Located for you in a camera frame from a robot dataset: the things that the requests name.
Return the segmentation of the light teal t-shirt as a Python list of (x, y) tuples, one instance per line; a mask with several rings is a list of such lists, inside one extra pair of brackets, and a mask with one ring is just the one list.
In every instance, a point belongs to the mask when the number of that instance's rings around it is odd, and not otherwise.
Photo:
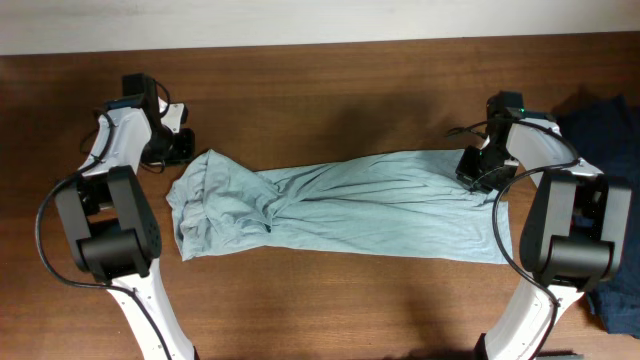
[[(210, 150), (166, 197), (184, 260), (258, 247), (502, 264), (494, 196), (455, 177), (459, 150), (254, 172)], [(498, 224), (511, 253), (508, 206)]]

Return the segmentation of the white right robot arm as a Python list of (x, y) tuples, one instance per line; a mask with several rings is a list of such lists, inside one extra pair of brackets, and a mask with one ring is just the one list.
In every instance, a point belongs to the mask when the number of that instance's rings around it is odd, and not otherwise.
[[(494, 238), (521, 280), (503, 315), (478, 339), (474, 355), (535, 359), (563, 313), (617, 272), (632, 188), (582, 158), (547, 114), (519, 105), (489, 109), (482, 124), (484, 144), (465, 150), (456, 175), (470, 190), (495, 192)], [(537, 190), (513, 257), (498, 212), (504, 195), (526, 178)]]

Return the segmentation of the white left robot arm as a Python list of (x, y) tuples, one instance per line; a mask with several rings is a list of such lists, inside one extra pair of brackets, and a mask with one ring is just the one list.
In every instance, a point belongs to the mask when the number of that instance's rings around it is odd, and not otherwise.
[(55, 198), (76, 266), (118, 303), (146, 359), (195, 359), (160, 274), (159, 224), (137, 178), (143, 152), (182, 107), (107, 103), (80, 174)]

